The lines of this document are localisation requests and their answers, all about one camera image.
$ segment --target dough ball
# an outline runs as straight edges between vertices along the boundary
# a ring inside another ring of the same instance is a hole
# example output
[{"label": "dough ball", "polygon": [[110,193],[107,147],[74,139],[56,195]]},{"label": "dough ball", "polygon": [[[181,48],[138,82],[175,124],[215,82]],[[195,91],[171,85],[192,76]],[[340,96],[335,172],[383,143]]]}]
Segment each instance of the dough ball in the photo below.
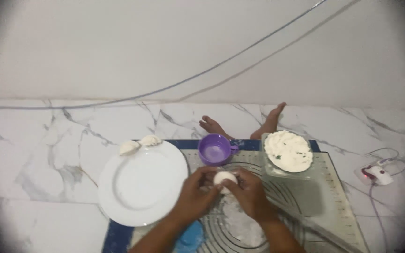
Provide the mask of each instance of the dough ball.
[{"label": "dough ball", "polygon": [[120,155],[130,155],[140,148],[140,143],[136,141],[127,141],[120,146]]},{"label": "dough ball", "polygon": [[163,141],[162,139],[160,139],[159,137],[155,136],[155,135],[147,135],[145,137],[143,137],[143,139],[141,139],[140,144],[142,144],[143,146],[157,146],[159,144],[161,144]]},{"label": "dough ball", "polygon": [[[221,171],[218,172],[215,177],[213,178],[213,185],[218,185],[220,184],[224,179],[229,179],[231,181],[234,181],[236,184],[239,182],[237,181],[237,178],[235,177],[234,174],[228,171]],[[220,192],[221,194],[231,194],[230,190],[226,187],[223,187],[223,189]]]}]

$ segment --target white plate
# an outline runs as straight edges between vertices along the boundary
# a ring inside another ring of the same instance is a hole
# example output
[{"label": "white plate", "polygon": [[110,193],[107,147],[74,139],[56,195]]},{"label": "white plate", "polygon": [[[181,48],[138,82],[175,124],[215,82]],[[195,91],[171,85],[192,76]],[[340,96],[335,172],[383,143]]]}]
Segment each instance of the white plate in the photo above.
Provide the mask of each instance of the white plate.
[{"label": "white plate", "polygon": [[145,226],[170,212],[187,177],[185,157],[171,143],[141,147],[107,162],[99,177],[99,203],[117,223]]}]

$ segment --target child's foot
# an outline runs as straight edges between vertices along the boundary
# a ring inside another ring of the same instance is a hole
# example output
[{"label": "child's foot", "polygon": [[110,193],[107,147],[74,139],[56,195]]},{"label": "child's foot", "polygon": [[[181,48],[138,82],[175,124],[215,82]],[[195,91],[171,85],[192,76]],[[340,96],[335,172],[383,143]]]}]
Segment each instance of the child's foot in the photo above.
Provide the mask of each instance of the child's foot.
[{"label": "child's foot", "polygon": [[273,133],[274,131],[276,131],[276,129],[278,128],[279,115],[281,114],[282,110],[284,110],[284,107],[286,105],[286,102],[282,102],[278,105],[277,108],[271,110],[265,120],[265,123],[263,123],[261,128],[252,133],[250,138],[260,140],[263,133]]},{"label": "child's foot", "polygon": [[232,140],[233,137],[226,134],[226,132],[223,130],[223,128],[216,122],[215,120],[209,118],[209,116],[203,116],[203,120],[199,121],[199,125],[204,128],[208,133],[210,134],[219,134],[222,135],[229,140]]}]

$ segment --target cable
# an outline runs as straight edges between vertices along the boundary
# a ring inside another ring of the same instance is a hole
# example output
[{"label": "cable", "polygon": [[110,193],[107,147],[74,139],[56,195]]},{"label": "cable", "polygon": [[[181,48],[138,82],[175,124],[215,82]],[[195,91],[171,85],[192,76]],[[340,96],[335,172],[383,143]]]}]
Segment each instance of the cable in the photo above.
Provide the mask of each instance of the cable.
[{"label": "cable", "polygon": [[192,77],[189,77],[187,79],[184,79],[180,82],[177,82],[173,85],[167,86],[165,88],[162,89],[158,89],[155,91],[151,91],[142,95],[137,95],[137,96],[133,96],[133,97],[129,97],[129,98],[124,98],[124,99],[119,99],[119,100],[113,100],[113,101],[107,101],[107,102],[99,102],[99,103],[92,103],[92,104],[83,104],[83,105],[75,105],[75,106],[34,106],[34,107],[28,107],[28,106],[0,106],[0,109],[8,109],[8,110],[53,110],[53,109],[66,109],[66,110],[72,110],[72,109],[83,109],[83,108],[87,108],[87,107],[94,107],[94,106],[102,106],[102,105],[106,105],[106,104],[114,104],[114,103],[120,103],[120,102],[124,102],[124,101],[129,101],[129,100],[136,100],[139,98],[143,98],[149,95],[153,95],[162,91],[166,91],[167,89],[171,89],[173,87],[176,87],[180,84],[183,84],[187,81],[190,81],[194,78],[197,78],[223,64],[225,64],[226,62],[232,60],[233,58],[241,55],[242,53],[246,52],[247,50],[251,49],[252,47],[254,47],[255,45],[261,43],[262,41],[266,40],[267,38],[271,37],[273,34],[275,34],[276,32],[281,31],[282,29],[284,29],[285,27],[289,26],[290,24],[292,24],[293,22],[295,22],[296,20],[300,19],[301,17],[303,17],[304,15],[306,15],[307,13],[311,12],[313,9],[317,8],[318,6],[320,6],[322,3],[326,2],[327,0],[322,0],[318,3],[316,3],[312,8],[306,10],[305,12],[303,12],[302,14],[298,15],[296,18],[290,20],[288,23],[286,23],[285,25],[279,27],[278,29],[274,30],[273,32],[271,32],[270,34],[268,34],[267,36],[259,39],[258,41],[256,41],[255,43],[253,43],[252,45],[250,45],[249,47],[243,49],[242,51],[240,51],[239,53],[229,57],[228,59],[218,63],[215,66],[212,66],[211,68],[208,68],[206,70],[204,70],[203,72],[200,72]]},{"label": "cable", "polygon": [[381,226],[382,236],[384,237],[385,252],[387,253],[388,252],[387,235],[385,234],[384,225],[382,225],[381,217],[378,214],[378,210],[376,209],[376,206],[374,205],[373,196],[371,195],[371,191],[372,191],[374,186],[375,186],[375,184],[371,185],[368,196],[370,197],[370,201],[371,201],[371,205],[373,206],[374,213],[376,214],[376,217],[378,218],[378,221],[379,221],[379,225]]}]

